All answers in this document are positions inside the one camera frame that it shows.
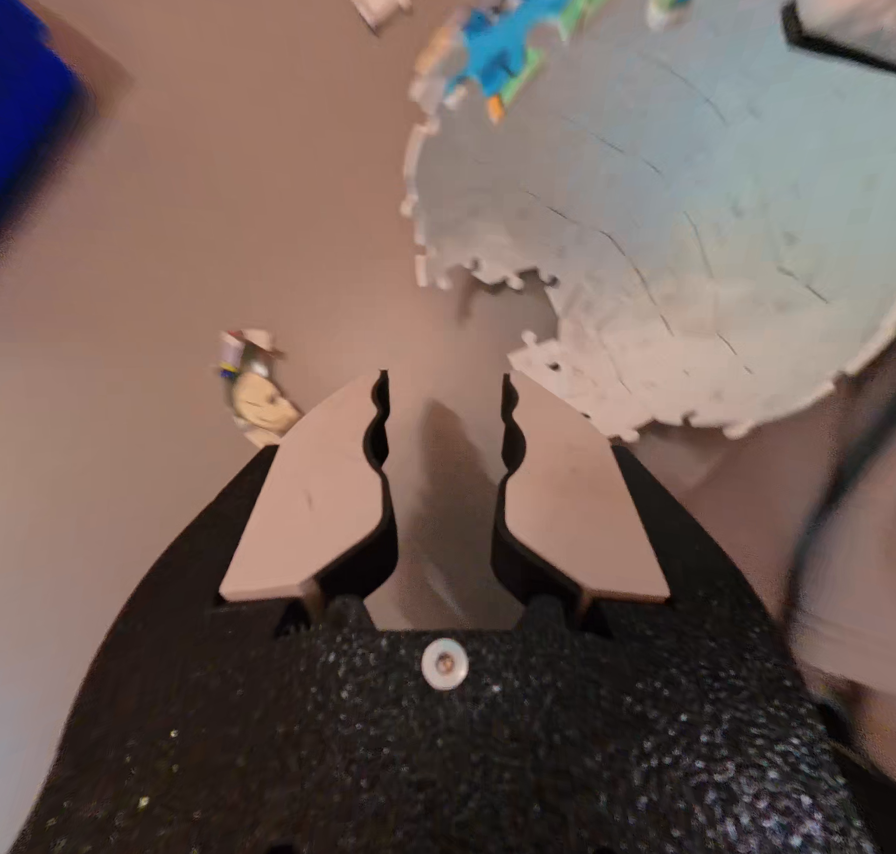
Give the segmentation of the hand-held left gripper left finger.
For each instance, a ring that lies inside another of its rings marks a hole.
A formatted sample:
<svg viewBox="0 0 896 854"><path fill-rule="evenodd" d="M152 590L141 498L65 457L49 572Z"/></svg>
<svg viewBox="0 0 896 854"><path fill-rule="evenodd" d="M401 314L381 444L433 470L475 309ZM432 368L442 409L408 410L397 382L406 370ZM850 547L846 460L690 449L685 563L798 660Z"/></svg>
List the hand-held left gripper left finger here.
<svg viewBox="0 0 896 854"><path fill-rule="evenodd" d="M349 382L283 438L222 578L229 604L298 601L318 618L392 575L398 534L385 475L390 379Z"/></svg>

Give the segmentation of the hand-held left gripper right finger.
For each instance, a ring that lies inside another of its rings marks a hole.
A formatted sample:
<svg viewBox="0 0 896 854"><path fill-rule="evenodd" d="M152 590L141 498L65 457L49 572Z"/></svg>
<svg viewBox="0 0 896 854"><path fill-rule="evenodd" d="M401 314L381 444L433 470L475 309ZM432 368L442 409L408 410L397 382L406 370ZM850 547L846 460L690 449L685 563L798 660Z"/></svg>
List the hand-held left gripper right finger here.
<svg viewBox="0 0 896 854"><path fill-rule="evenodd" d="M491 569L522 607L557 601L583 624L601 602L658 605L670 589L609 440L520 371L504 375L504 476Z"/></svg>

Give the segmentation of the partly built puzzle ball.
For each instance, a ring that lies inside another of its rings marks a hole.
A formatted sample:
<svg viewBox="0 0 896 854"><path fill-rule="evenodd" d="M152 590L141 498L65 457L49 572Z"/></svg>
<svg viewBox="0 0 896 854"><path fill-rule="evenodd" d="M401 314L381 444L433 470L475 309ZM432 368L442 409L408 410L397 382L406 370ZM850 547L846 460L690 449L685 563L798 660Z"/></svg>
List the partly built puzzle ball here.
<svg viewBox="0 0 896 854"><path fill-rule="evenodd" d="M415 275L536 274L511 367L609 437L741 437L894 342L894 73L792 47L790 0L474 0L409 97Z"/></svg>

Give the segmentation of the joined colourful puzzle pieces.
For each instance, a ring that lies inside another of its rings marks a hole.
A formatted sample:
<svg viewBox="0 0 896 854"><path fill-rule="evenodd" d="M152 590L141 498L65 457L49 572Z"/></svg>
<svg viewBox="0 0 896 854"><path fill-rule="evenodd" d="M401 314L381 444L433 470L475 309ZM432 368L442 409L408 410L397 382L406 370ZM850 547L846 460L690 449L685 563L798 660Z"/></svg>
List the joined colourful puzzle pieces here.
<svg viewBox="0 0 896 854"><path fill-rule="evenodd" d="M279 445L304 413L276 382L282 353L272 333L259 328L226 330L219 343L218 377L235 425L257 449Z"/></svg>

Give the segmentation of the blue box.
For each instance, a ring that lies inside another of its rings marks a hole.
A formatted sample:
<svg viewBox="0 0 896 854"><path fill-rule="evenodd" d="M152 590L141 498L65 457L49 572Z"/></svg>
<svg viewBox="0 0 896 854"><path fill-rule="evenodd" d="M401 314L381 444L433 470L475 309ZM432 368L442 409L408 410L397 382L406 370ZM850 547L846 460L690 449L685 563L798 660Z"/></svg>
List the blue box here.
<svg viewBox="0 0 896 854"><path fill-rule="evenodd" d="M50 174L89 105L49 27L23 0L1 0L1 228Z"/></svg>

